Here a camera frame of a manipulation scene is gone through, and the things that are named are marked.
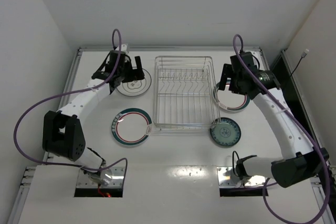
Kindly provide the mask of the white plate green clover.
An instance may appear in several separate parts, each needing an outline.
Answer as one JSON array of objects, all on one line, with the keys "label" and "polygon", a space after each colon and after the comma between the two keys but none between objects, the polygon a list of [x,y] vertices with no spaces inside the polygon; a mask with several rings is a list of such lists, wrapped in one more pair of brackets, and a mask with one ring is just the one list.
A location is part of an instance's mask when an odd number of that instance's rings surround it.
[{"label": "white plate green clover", "polygon": [[138,97],[146,93],[152,84],[152,77],[146,69],[143,69],[143,72],[144,79],[121,83],[117,91],[127,97]]}]

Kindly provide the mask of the red green rimmed plate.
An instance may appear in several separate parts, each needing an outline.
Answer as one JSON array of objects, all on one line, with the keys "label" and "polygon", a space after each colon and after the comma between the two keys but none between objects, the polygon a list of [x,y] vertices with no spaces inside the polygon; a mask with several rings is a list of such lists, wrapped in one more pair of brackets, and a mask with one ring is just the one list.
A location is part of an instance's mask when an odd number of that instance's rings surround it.
[{"label": "red green rimmed plate", "polygon": [[143,109],[128,108],[119,112],[111,123],[111,133],[118,144],[135,147],[144,143],[152,132],[152,119]]},{"label": "red green rimmed plate", "polygon": [[219,89],[218,82],[213,89],[213,101],[218,107],[226,112],[237,113],[246,109],[250,103],[250,98],[247,95],[235,94],[229,91],[230,79],[226,82],[225,90]]}]

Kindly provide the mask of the blue floral green plate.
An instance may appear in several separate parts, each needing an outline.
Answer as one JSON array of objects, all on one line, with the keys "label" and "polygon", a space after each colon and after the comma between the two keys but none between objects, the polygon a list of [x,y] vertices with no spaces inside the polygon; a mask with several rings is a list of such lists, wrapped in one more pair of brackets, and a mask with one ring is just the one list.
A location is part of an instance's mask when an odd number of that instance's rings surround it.
[{"label": "blue floral green plate", "polygon": [[209,134],[217,145],[230,148],[240,141],[242,131],[233,119],[221,117],[212,122]]}]

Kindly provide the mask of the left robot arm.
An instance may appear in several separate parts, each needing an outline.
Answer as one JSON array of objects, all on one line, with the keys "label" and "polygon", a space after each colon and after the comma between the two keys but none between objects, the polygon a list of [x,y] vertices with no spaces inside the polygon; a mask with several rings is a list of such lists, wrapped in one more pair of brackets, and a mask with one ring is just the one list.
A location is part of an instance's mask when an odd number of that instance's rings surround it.
[{"label": "left robot arm", "polygon": [[122,83],[144,79],[141,58],[132,64],[127,47],[115,47],[93,73],[86,88],[58,111],[44,116],[43,149],[72,161],[85,175],[102,183],[111,174],[106,160],[86,145],[82,123]]}]

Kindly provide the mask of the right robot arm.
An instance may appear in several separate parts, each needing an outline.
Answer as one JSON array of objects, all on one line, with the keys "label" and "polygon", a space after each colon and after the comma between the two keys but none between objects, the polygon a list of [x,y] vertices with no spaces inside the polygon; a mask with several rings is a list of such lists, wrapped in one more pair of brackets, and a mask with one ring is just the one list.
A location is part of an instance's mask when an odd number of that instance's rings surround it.
[{"label": "right robot arm", "polygon": [[280,88],[270,70],[260,70],[251,52],[230,57],[223,65],[220,90],[229,80],[229,91],[246,95],[259,108],[273,131],[281,149],[280,158],[260,158],[250,155],[240,158],[234,167],[234,178],[244,181],[252,176],[274,179],[283,188],[317,175],[329,158],[310,135],[295,122]]}]

